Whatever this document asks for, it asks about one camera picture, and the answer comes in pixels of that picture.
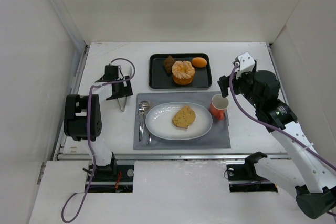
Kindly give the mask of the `yellow bread slice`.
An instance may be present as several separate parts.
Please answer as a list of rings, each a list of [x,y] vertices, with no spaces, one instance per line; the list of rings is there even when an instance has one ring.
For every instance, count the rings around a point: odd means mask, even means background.
[[[195,112],[189,106],[184,106],[175,114],[172,122],[176,127],[188,129],[195,119]]]

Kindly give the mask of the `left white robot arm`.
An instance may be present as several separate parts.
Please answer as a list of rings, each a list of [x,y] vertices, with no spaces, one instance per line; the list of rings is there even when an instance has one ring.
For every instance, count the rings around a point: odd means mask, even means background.
[[[133,95],[130,77],[123,75],[120,65],[106,65],[104,75],[94,82],[91,96],[91,112],[87,114],[89,97],[71,94],[66,96],[64,133],[74,141],[80,142],[96,166],[95,175],[108,172],[117,173],[114,154],[108,150],[102,132],[100,104],[104,101],[117,100]]]

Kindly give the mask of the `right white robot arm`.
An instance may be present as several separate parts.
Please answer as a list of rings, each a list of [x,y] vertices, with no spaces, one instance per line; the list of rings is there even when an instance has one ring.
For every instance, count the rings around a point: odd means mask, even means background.
[[[283,146],[296,165],[299,175],[277,166],[262,152],[245,158],[244,175],[248,179],[265,178],[280,186],[311,219],[329,214],[335,208],[335,166],[322,158],[303,136],[292,109],[279,98],[280,83],[266,70],[244,73],[232,71],[218,85],[223,97],[241,94],[255,109],[249,119],[263,125]]]

